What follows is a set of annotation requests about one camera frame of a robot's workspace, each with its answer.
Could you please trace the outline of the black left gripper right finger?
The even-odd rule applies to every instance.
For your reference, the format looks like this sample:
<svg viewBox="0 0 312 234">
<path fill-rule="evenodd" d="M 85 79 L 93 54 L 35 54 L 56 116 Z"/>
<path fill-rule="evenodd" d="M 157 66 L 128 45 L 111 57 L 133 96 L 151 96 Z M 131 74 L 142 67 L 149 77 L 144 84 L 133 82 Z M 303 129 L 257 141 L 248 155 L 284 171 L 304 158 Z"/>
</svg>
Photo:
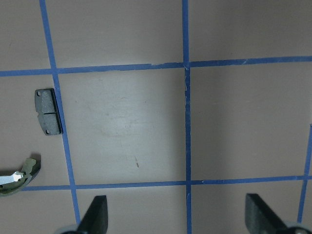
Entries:
<svg viewBox="0 0 312 234">
<path fill-rule="evenodd" d="M 258 194 L 246 194 L 245 225 L 250 234 L 281 234 L 288 229 Z"/>
</svg>

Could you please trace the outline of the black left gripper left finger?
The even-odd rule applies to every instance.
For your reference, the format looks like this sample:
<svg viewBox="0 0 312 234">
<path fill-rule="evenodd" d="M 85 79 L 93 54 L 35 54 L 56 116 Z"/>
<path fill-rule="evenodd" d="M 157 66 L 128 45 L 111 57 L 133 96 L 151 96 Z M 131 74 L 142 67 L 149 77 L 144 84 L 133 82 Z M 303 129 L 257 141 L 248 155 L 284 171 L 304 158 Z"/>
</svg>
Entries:
<svg viewBox="0 0 312 234">
<path fill-rule="evenodd" d="M 107 196 L 95 196 L 79 224 L 77 234 L 106 234 L 108 230 Z"/>
</svg>

